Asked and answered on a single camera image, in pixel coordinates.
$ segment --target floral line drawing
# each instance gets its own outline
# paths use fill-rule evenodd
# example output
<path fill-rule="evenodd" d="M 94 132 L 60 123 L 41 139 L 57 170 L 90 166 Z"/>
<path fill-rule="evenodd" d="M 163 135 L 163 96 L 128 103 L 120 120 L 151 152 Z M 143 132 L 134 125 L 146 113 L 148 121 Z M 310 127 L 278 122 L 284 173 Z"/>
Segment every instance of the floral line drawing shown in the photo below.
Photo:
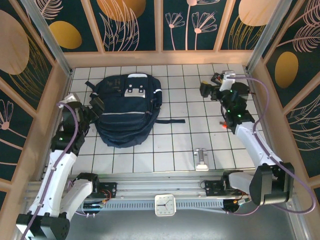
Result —
<path fill-rule="evenodd" d="M 129 51 L 134 47 L 135 51 L 139 44 L 139 25 L 134 11 L 123 4 L 123 11 L 115 0 L 110 0 L 112 7 L 106 0 L 102 0 L 103 12 L 107 13 L 105 18 L 101 13 L 104 24 L 103 45 L 108 52 Z"/>
<path fill-rule="evenodd" d="M 209 33 L 217 30 L 217 24 L 214 24 L 216 21 L 214 15 L 215 12 L 211 14 L 204 12 L 199 18 L 199 12 L 192 14 L 192 24 L 195 32 L 194 50 L 197 50 L 198 34 Z"/>
<path fill-rule="evenodd" d="M 3 130 L 3 131 L 9 130 L 12 133 L 26 139 L 27 138 L 26 136 L 23 136 L 22 134 L 14 131 L 10 128 L 10 121 L 11 121 L 13 112 L 14 112 L 14 104 L 12 102 L 8 101 L 5 105 L 5 102 L 2 99 L 0 99 L 0 130 Z M 4 143 L 10 147 L 19 149 L 19 150 L 23 149 L 22 147 L 17 146 L 15 144 L 10 143 L 10 142 L 3 140 L 1 138 L 0 138 L 0 142 Z"/>
<path fill-rule="evenodd" d="M 175 51 L 176 47 L 175 47 L 172 29 L 182 27 L 186 23 L 185 23 L 185 21 L 183 21 L 183 17 L 181 16 L 181 12 L 180 13 L 173 13 L 172 16 L 171 16 L 171 13 L 166 13 L 165 19 L 166 19 L 166 22 L 168 23 L 169 28 L 170 28 L 172 46 L 173 46 L 173 50 Z"/>
<path fill-rule="evenodd" d="M 190 16 L 190 9 L 192 6 L 196 5 L 206 5 L 206 4 L 216 4 L 220 2 L 220 0 L 186 0 L 188 3 L 188 12 L 186 15 L 186 25 L 185 25 L 185 50 L 188 50 L 188 25 L 189 25 L 189 16 Z"/>
<path fill-rule="evenodd" d="M 300 151 L 320 149 L 320 95 L 311 103 L 293 109 L 288 119 Z"/>
<path fill-rule="evenodd" d="M 296 52 L 311 53 L 320 44 L 320 0 L 309 0 L 304 14 L 293 21 L 290 26 L 303 18 L 305 26 L 302 26 L 295 34 L 294 38 L 278 44 L 276 47 L 292 43 Z"/>

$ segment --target decorative wallpaper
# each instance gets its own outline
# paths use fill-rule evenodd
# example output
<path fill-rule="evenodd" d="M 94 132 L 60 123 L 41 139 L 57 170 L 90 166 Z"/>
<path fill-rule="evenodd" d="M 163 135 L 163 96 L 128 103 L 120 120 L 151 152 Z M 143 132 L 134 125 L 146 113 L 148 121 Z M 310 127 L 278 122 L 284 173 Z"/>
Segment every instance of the decorative wallpaper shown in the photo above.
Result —
<path fill-rule="evenodd" d="M 0 181 L 11 181 L 33 118 L 0 90 Z"/>
<path fill-rule="evenodd" d="M 226 0 L 164 0 L 163 50 L 212 50 Z"/>
<path fill-rule="evenodd" d="M 320 85 L 286 115 L 309 178 L 320 175 Z"/>
<path fill-rule="evenodd" d="M 34 2 L 63 52 L 98 51 L 80 0 Z"/>
<path fill-rule="evenodd" d="M 306 0 L 266 63 L 282 106 L 320 71 L 320 0 Z"/>
<path fill-rule="evenodd" d="M 284 15 L 278 29 L 275 31 L 272 39 L 270 40 L 269 44 L 266 46 L 263 54 L 262 54 L 262 57 L 264 58 L 266 56 L 266 54 L 268 53 L 270 47 L 272 46 L 272 44 L 274 43 L 274 40 L 276 38 L 276 36 L 279 34 L 280 30 L 282 29 L 283 25 L 285 24 L 285 22 L 287 21 L 287 18 L 289 17 L 292 9 L 294 8 L 294 6 L 296 5 L 298 0 L 292 0 L 291 4 L 290 4 L 290 7 L 288 9 L 288 11 L 286 12 L 286 14 Z"/>
<path fill-rule="evenodd" d="M 52 66 L 8 0 L 0 23 L 0 79 L 37 109 Z"/>
<path fill-rule="evenodd" d="M 154 0 L 91 0 L 106 52 L 156 50 Z"/>
<path fill-rule="evenodd" d="M 279 0 L 236 0 L 221 50 L 253 50 Z"/>

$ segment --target white tile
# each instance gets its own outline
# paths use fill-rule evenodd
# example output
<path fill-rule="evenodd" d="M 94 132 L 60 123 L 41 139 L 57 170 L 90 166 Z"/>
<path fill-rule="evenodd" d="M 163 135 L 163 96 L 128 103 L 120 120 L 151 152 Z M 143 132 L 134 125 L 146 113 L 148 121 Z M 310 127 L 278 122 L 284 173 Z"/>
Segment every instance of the white tile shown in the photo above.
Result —
<path fill-rule="evenodd" d="M 154 153 L 154 171 L 168 172 L 174 171 L 174 154 L 173 152 Z"/>
<path fill-rule="evenodd" d="M 257 122 L 259 119 L 258 115 L 252 115 L 253 119 Z M 261 122 L 259 122 L 256 126 L 256 129 L 258 129 L 259 131 L 262 130 L 262 126 L 261 126 Z"/>
<path fill-rule="evenodd" d="M 86 85 L 87 79 L 81 79 L 81 80 L 75 80 L 72 81 L 70 92 L 85 92 L 87 90 L 87 85 Z"/>
<path fill-rule="evenodd" d="M 88 79 L 90 67 L 76 68 L 73 74 L 73 79 Z"/>
<path fill-rule="evenodd" d="M 216 169 L 216 165 L 215 165 L 215 159 L 214 159 L 214 153 L 213 151 L 207 151 L 207 155 L 208 155 L 208 167 L 210 170 L 215 170 Z"/>
<path fill-rule="evenodd" d="M 212 64 L 213 70 L 215 73 L 222 74 L 223 71 L 228 71 L 228 65 L 227 64 Z"/>
<path fill-rule="evenodd" d="M 183 76 L 182 65 L 168 65 L 168 76 Z"/>
<path fill-rule="evenodd" d="M 208 133 L 208 123 L 205 116 L 190 117 L 190 128 L 192 133 Z"/>
<path fill-rule="evenodd" d="M 94 123 L 90 124 L 90 128 L 86 137 L 96 137 L 97 136 L 97 128 Z"/>
<path fill-rule="evenodd" d="M 213 151 L 216 169 L 235 169 L 234 156 L 231 150 Z"/>
<path fill-rule="evenodd" d="M 135 153 L 133 156 L 134 173 L 150 173 L 154 171 L 153 153 Z"/>
<path fill-rule="evenodd" d="M 253 100 L 246 101 L 246 109 L 251 115 L 257 114 L 257 109 Z"/>
<path fill-rule="evenodd" d="M 209 125 L 209 131 L 211 133 L 217 133 L 217 132 L 226 132 L 227 129 L 223 127 L 220 122 L 224 122 L 224 118 L 222 116 L 208 116 L 208 125 Z"/>
<path fill-rule="evenodd" d="M 183 67 L 183 75 L 184 76 L 198 76 L 198 66 L 197 64 L 184 64 Z"/>
<path fill-rule="evenodd" d="M 168 89 L 162 89 L 162 102 L 169 103 L 169 90 Z"/>
<path fill-rule="evenodd" d="M 251 160 L 246 149 L 232 150 L 234 156 L 235 167 L 237 169 L 254 168 L 254 162 Z"/>
<path fill-rule="evenodd" d="M 92 67 L 90 70 L 90 79 L 103 79 L 105 77 L 106 67 Z"/>
<path fill-rule="evenodd" d="M 96 137 L 90 136 L 84 138 L 84 144 L 81 146 L 79 155 L 91 155 L 95 153 Z"/>
<path fill-rule="evenodd" d="M 221 103 L 219 101 L 206 101 L 204 106 L 207 116 L 221 116 Z"/>
<path fill-rule="evenodd" d="M 123 74 L 134 74 L 137 72 L 136 66 L 122 66 L 121 67 L 121 75 Z"/>
<path fill-rule="evenodd" d="M 91 95 L 91 93 L 92 93 L 92 92 L 90 92 L 90 91 L 87 91 L 87 92 L 85 93 L 85 98 L 84 98 L 84 103 L 83 103 L 83 105 L 85 105 L 85 106 L 89 106 L 89 105 L 90 105 L 90 101 L 91 101 L 90 95 Z"/>
<path fill-rule="evenodd" d="M 149 135 L 140 145 L 134 146 L 134 153 L 152 153 L 154 151 L 154 138 Z"/>
<path fill-rule="evenodd" d="M 134 147 L 123 147 L 123 148 L 114 148 L 114 154 L 133 154 Z"/>
<path fill-rule="evenodd" d="M 174 151 L 192 151 L 191 135 L 173 134 L 173 150 Z"/>
<path fill-rule="evenodd" d="M 240 139 L 232 132 L 228 132 L 232 149 L 245 149 L 246 147 Z"/>
<path fill-rule="evenodd" d="M 114 155 L 95 155 L 93 159 L 92 172 L 94 174 L 112 174 Z"/>
<path fill-rule="evenodd" d="M 170 118 L 170 103 L 162 103 L 158 118 Z"/>
<path fill-rule="evenodd" d="M 153 135 L 154 152 L 172 152 L 171 134 Z"/>
<path fill-rule="evenodd" d="M 189 88 L 185 90 L 186 100 L 188 102 L 203 102 L 204 98 L 201 96 L 198 88 Z"/>
<path fill-rule="evenodd" d="M 72 166 L 71 175 L 78 175 L 80 173 L 92 173 L 92 163 L 94 161 L 93 155 L 78 156 Z"/>
<path fill-rule="evenodd" d="M 140 73 L 140 74 L 152 75 L 152 68 L 151 68 L 151 66 L 137 66 L 136 72 Z"/>
<path fill-rule="evenodd" d="M 244 67 L 238 63 L 228 64 L 229 70 L 233 70 L 236 74 L 244 74 Z"/>
<path fill-rule="evenodd" d="M 170 120 L 170 118 L 161 118 L 161 120 Z M 153 134 L 171 134 L 171 123 L 169 124 L 155 123 L 153 125 Z"/>
<path fill-rule="evenodd" d="M 170 89 L 184 89 L 185 81 L 183 76 L 169 76 L 169 88 Z"/>
<path fill-rule="evenodd" d="M 187 109 L 186 102 L 170 103 L 170 108 L 171 108 L 172 118 L 188 116 L 188 109 Z"/>
<path fill-rule="evenodd" d="M 184 76 L 184 85 L 186 89 L 199 89 L 200 77 L 199 76 Z"/>
<path fill-rule="evenodd" d="M 199 75 L 212 75 L 213 77 L 214 68 L 212 67 L 212 64 L 198 64 L 199 69 Z"/>
<path fill-rule="evenodd" d="M 107 66 L 105 68 L 105 77 L 113 76 L 113 75 L 120 75 L 121 67 L 120 66 Z"/>
<path fill-rule="evenodd" d="M 168 88 L 168 77 L 167 76 L 157 76 L 156 79 L 160 81 L 161 89 Z"/>
<path fill-rule="evenodd" d="M 194 149 L 211 150 L 211 141 L 209 133 L 191 133 L 192 146 Z"/>
<path fill-rule="evenodd" d="M 108 146 L 105 144 L 101 137 L 96 138 L 96 143 L 95 143 L 95 150 L 94 154 L 113 154 L 115 151 L 115 148 L 113 146 Z"/>
<path fill-rule="evenodd" d="M 174 152 L 174 168 L 176 171 L 194 171 L 195 161 L 192 151 Z"/>
<path fill-rule="evenodd" d="M 78 96 L 80 103 L 82 103 L 82 104 L 85 103 L 86 92 L 73 92 L 73 93 Z"/>
<path fill-rule="evenodd" d="M 210 133 L 210 137 L 213 150 L 231 149 L 227 132 L 213 132 Z"/>
<path fill-rule="evenodd" d="M 154 77 L 165 77 L 165 76 L 168 76 L 167 65 L 152 66 L 152 75 Z"/>
<path fill-rule="evenodd" d="M 185 103 L 186 90 L 185 89 L 169 89 L 170 103 Z"/>
<path fill-rule="evenodd" d="M 189 118 L 188 117 L 175 117 L 174 119 L 184 119 L 185 123 L 172 123 L 173 134 L 187 134 L 190 133 Z"/>
<path fill-rule="evenodd" d="M 206 115 L 204 102 L 188 102 L 188 112 L 190 117 L 200 117 Z"/>
<path fill-rule="evenodd" d="M 134 155 L 115 154 L 113 159 L 113 173 L 132 173 L 134 168 Z"/>

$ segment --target reflective stripe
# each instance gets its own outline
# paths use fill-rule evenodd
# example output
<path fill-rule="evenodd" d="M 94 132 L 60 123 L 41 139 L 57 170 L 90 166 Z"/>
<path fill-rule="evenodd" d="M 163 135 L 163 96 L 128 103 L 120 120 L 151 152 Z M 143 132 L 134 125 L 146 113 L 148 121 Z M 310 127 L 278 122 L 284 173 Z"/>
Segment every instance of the reflective stripe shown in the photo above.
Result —
<path fill-rule="evenodd" d="M 123 115 L 123 114 L 145 114 L 144 111 L 128 111 L 128 112 L 109 112 L 102 113 L 102 115 Z"/>
<path fill-rule="evenodd" d="M 128 75 L 128 78 L 147 78 L 148 76 L 144 73 L 132 73 Z"/>

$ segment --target leaf illustration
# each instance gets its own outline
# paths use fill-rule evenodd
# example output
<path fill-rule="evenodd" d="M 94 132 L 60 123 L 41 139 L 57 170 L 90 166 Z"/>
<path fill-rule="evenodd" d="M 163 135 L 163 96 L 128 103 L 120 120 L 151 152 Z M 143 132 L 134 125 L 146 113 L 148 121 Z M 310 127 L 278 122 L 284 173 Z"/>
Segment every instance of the leaf illustration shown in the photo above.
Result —
<path fill-rule="evenodd" d="M 53 20 L 64 7 L 62 0 L 35 0 L 44 19 Z"/>
<path fill-rule="evenodd" d="M 313 26 L 305 25 L 301 27 L 292 40 L 282 42 L 276 47 L 288 43 L 292 43 L 294 50 L 297 52 L 311 53 L 312 49 L 316 49 L 320 44 L 320 24 Z"/>

